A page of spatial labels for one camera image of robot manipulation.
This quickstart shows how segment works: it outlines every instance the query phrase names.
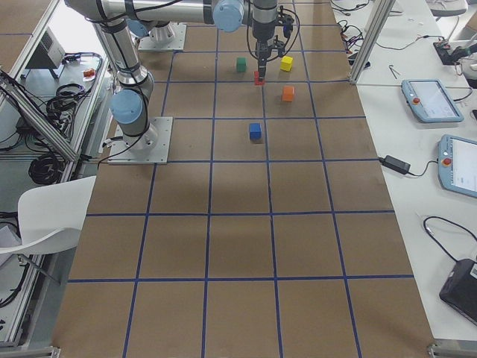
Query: blue joint cap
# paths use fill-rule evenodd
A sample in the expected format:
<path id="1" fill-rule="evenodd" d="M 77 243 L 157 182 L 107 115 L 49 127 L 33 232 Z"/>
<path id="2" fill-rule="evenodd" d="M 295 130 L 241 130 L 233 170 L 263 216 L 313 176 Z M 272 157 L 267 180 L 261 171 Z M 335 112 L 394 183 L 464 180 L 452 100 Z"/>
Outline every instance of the blue joint cap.
<path id="1" fill-rule="evenodd" d="M 129 30 L 137 37 L 143 38 L 149 36 L 148 29 L 138 20 L 127 19 Z"/>
<path id="2" fill-rule="evenodd" d="M 143 107 L 141 96 L 131 89 L 124 89 L 111 98 L 111 113 L 122 125 L 134 123 L 141 116 Z"/>
<path id="3" fill-rule="evenodd" d="M 220 0 L 214 7 L 212 17 L 219 30 L 234 32 L 244 18 L 243 0 Z"/>
<path id="4" fill-rule="evenodd" d="M 260 123 L 250 123 L 248 131 L 250 134 L 250 140 L 258 140 L 262 138 L 262 128 L 260 127 Z"/>

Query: orange cube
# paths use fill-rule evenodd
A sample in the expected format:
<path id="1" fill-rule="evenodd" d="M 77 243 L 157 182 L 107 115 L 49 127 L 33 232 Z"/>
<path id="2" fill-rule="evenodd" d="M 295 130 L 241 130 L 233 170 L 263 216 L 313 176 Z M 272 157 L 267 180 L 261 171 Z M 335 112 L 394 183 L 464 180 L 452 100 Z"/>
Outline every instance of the orange cube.
<path id="1" fill-rule="evenodd" d="M 294 98 L 295 98 L 295 87 L 283 86 L 282 101 L 292 102 Z"/>

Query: chair leg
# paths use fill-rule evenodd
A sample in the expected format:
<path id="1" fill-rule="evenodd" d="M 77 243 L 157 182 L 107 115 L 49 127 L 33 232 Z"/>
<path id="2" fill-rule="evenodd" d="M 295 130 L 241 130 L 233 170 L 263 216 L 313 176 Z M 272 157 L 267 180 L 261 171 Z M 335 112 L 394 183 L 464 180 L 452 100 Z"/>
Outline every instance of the chair leg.
<path id="1" fill-rule="evenodd" d="M 36 263 L 34 263 L 32 260 L 30 260 L 27 256 L 25 256 L 24 254 L 18 254 L 18 257 L 21 259 L 21 260 L 24 260 L 26 261 L 27 263 L 29 263 L 30 265 L 32 265 L 36 270 L 38 270 L 39 272 L 41 272 L 42 274 L 44 274 L 47 278 L 49 278 L 50 280 L 53 280 L 54 282 L 58 283 L 60 285 L 60 281 L 57 280 L 56 278 L 54 278 L 53 276 L 51 276 L 47 271 L 45 271 L 43 268 L 39 267 Z"/>

